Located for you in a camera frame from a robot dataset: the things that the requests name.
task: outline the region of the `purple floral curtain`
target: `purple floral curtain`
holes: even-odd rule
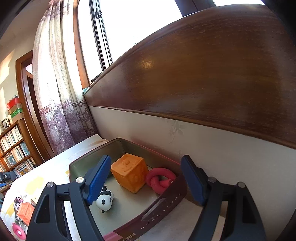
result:
[[[97,133],[83,97],[73,35],[73,0],[52,0],[34,42],[33,82],[54,153]]]

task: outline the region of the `window latch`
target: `window latch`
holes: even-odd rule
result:
[[[95,14],[96,18],[99,19],[101,17],[101,15],[102,15],[102,12],[99,11],[98,8],[96,8],[96,11],[95,11],[94,14]]]

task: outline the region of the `orange cube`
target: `orange cube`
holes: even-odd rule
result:
[[[29,202],[21,203],[17,215],[24,221],[25,225],[29,226],[34,207]]]
[[[118,183],[132,193],[137,193],[145,185],[148,172],[144,158],[129,153],[111,166],[111,173]]]

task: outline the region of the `panda head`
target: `panda head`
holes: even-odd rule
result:
[[[102,210],[102,213],[108,211],[112,206],[112,198],[110,191],[103,191],[96,200],[96,205]]]

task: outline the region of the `bookshelf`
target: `bookshelf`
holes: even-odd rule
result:
[[[0,135],[0,172],[14,171],[18,177],[43,163],[24,119]]]

